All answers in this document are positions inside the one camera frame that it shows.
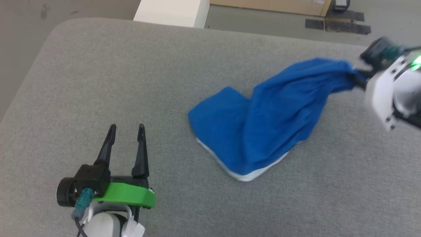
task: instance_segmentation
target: glowing green indicator light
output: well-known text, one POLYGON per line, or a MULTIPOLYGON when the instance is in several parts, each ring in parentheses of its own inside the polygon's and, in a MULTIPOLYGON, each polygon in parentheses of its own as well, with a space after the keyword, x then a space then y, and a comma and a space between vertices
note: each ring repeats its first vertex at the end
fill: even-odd
POLYGON ((419 56, 415 61, 412 63, 412 71, 416 71, 421 68, 421 56, 419 56))

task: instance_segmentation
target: teal cable connector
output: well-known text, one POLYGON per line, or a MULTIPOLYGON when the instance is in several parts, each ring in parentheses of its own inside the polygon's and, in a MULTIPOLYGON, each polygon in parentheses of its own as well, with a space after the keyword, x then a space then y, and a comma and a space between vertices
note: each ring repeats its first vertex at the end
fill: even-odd
POLYGON ((75 218, 81 220, 83 218, 83 216, 85 215, 85 210, 91 204, 92 199, 93 190, 88 188, 84 189, 80 197, 77 199, 75 209, 72 212, 72 220, 74 220, 75 218))

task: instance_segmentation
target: gray table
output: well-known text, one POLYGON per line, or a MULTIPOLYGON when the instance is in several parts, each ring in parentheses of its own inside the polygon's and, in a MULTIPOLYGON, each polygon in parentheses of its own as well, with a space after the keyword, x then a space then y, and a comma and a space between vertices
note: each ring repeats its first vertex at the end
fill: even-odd
POLYGON ((421 132, 384 132, 358 89, 331 96, 311 138, 249 183, 229 177, 189 127, 190 109, 226 86, 250 96, 314 57, 362 66, 364 49, 121 20, 59 25, 0 124, 0 236, 76 235, 56 186, 96 159, 112 123, 114 175, 130 174, 146 126, 157 194, 141 210, 146 236, 419 236, 421 132))

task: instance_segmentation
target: camera lens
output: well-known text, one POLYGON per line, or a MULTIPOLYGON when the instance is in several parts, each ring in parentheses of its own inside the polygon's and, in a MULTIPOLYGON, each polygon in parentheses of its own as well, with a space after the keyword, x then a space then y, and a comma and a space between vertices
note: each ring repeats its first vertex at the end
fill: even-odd
POLYGON ((63 178, 56 190, 57 203, 62 207, 74 207, 76 204, 74 192, 73 178, 63 178))

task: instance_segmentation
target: blue towel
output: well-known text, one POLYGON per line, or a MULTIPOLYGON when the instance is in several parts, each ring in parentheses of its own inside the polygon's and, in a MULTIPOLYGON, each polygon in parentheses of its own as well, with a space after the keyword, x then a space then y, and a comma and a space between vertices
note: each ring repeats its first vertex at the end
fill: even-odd
POLYGON ((294 64, 254 88, 248 99, 231 87, 189 112, 197 140, 232 177, 250 181, 310 137, 331 93, 351 90, 345 61, 294 64))

